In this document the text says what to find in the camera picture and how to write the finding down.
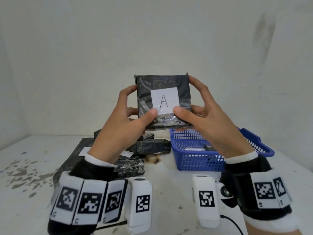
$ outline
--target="white wall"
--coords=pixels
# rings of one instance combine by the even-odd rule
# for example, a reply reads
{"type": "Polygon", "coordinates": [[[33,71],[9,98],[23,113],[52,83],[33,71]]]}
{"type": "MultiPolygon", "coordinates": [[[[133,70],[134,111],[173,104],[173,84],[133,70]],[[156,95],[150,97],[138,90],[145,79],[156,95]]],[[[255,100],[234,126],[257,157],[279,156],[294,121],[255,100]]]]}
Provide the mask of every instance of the white wall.
{"type": "Polygon", "coordinates": [[[32,134],[92,135],[134,74],[189,72],[238,126],[313,169],[311,3],[0,0],[0,18],[32,134]],[[266,41],[252,40],[266,11],[276,28],[262,64],[266,41]]]}
{"type": "Polygon", "coordinates": [[[28,136],[0,25],[0,150],[28,136]]]}

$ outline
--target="fingernail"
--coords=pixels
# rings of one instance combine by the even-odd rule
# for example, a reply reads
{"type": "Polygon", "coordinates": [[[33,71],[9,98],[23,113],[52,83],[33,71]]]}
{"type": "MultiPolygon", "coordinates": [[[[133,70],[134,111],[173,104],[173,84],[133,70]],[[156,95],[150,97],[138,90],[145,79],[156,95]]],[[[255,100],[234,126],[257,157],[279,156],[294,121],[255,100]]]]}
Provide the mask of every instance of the fingernail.
{"type": "Polygon", "coordinates": [[[175,106],[173,108],[173,111],[175,111],[176,113],[179,113],[182,110],[182,108],[180,106],[175,106]]]}
{"type": "Polygon", "coordinates": [[[156,115],[157,114],[157,109],[156,108],[152,108],[150,110],[151,114],[156,115]]]}

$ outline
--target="white table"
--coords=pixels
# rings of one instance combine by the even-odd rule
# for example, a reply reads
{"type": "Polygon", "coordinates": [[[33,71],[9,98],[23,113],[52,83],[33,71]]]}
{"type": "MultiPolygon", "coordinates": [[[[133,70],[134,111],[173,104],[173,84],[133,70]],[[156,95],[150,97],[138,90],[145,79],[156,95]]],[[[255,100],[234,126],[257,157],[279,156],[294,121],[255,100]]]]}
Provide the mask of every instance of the white table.
{"type": "MultiPolygon", "coordinates": [[[[0,151],[0,231],[3,235],[47,234],[48,203],[53,193],[52,176],[69,157],[80,136],[30,136],[0,151]]],[[[284,177],[293,198],[292,209],[300,220],[303,235],[313,231],[313,173],[277,152],[269,158],[284,177]]],[[[146,163],[145,177],[153,185],[152,225],[145,234],[204,235],[239,234],[228,220],[221,231],[198,228],[192,201],[192,174],[218,172],[178,171],[173,154],[161,155],[158,164],[146,163]]],[[[237,209],[235,221],[244,229],[237,209]]],[[[100,234],[127,234],[125,226],[96,231],[100,234]]]]}

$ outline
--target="person's right hand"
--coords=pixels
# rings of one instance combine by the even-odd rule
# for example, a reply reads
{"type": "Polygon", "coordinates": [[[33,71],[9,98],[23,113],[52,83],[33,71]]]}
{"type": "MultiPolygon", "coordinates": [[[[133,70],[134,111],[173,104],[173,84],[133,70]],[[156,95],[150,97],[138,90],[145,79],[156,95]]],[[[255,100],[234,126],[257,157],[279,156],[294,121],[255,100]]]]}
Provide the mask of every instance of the person's right hand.
{"type": "Polygon", "coordinates": [[[198,130],[225,158],[253,152],[248,141],[215,102],[208,87],[192,76],[189,76],[189,82],[200,92],[204,108],[192,105],[192,112],[190,112],[180,106],[175,106],[174,114],[193,124],[194,129],[198,130]]]}

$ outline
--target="blue plastic basket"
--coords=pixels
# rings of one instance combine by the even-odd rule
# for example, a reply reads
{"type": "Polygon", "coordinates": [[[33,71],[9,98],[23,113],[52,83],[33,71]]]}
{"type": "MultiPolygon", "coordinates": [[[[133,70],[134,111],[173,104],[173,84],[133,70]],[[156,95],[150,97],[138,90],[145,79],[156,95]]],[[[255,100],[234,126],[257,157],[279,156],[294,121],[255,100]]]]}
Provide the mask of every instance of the blue plastic basket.
{"type": "MultiPolygon", "coordinates": [[[[250,145],[265,157],[274,156],[275,152],[261,142],[259,136],[243,128],[239,129],[250,145]]],[[[180,171],[222,171],[224,158],[216,151],[187,151],[185,148],[203,148],[210,145],[202,135],[193,129],[185,131],[170,130],[177,169],[180,171]]]]}

